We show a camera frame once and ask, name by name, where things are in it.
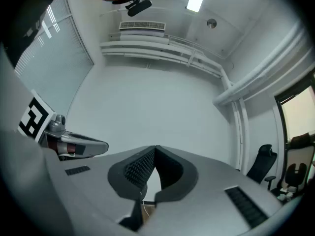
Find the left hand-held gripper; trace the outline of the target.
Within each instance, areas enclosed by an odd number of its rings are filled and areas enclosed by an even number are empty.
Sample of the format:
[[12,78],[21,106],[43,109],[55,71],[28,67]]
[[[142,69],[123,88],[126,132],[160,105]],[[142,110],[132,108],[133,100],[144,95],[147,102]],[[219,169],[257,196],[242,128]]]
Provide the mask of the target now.
[[76,157],[94,157],[105,154],[107,142],[80,134],[65,132],[65,116],[58,115],[35,91],[18,126],[18,131],[39,145],[58,152],[58,140],[67,144],[67,151]]

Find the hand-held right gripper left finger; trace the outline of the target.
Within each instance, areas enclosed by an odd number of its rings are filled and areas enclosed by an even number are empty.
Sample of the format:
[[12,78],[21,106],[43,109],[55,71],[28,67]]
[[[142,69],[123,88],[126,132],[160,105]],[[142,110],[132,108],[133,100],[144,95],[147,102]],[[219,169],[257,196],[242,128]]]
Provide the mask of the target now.
[[141,194],[154,163],[154,146],[103,157],[60,161],[44,149],[57,203],[49,231],[56,236],[151,236],[141,214]]

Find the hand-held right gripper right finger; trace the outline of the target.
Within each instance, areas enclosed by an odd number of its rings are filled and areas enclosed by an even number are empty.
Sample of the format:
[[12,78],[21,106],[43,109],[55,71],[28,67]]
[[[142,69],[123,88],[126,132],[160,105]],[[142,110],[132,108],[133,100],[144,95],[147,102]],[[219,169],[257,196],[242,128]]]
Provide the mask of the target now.
[[226,163],[157,146],[157,169],[177,182],[156,197],[142,236],[270,236],[282,222],[281,203]]

